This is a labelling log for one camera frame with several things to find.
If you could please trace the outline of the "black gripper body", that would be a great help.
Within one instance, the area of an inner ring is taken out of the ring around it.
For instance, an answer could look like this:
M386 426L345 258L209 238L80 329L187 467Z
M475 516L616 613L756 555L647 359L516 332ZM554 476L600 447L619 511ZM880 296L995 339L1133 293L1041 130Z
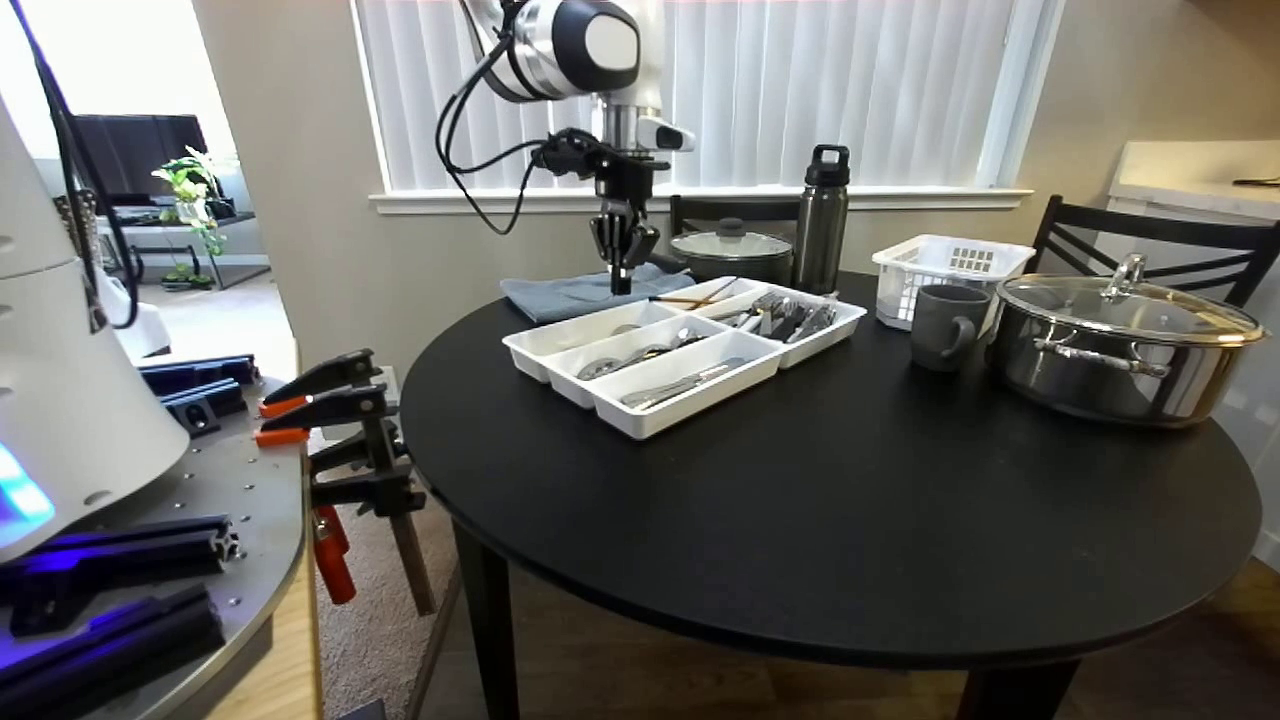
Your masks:
M604 254L604 224L623 228L631 247L637 224L647 222L652 177L661 173L655 157L623 153L585 130L565 130L532 153L532 163L549 168L550 177L593 180L600 198L594 247Z

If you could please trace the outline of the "white robot base cone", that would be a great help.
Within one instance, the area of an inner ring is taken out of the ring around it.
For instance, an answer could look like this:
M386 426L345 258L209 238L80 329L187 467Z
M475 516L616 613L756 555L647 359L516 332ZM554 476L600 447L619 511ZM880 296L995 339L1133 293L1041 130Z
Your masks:
M156 485L187 431L97 329L63 222L0 106L0 562Z

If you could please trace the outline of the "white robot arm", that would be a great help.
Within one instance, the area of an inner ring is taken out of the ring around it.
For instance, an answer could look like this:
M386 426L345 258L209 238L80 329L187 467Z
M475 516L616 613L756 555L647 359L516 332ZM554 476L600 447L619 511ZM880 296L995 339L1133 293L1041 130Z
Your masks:
M631 267L661 241L647 222L652 177L669 153L687 153L690 138L663 115L663 26L661 0L458 0L471 27L475 72L435 111L435 162L451 186L483 173L509 153L458 163L456 124L488 84L509 106L594 97L600 130L559 130L518 139L524 173L585 177L594 186L594 254L606 264L606 293L631 293Z

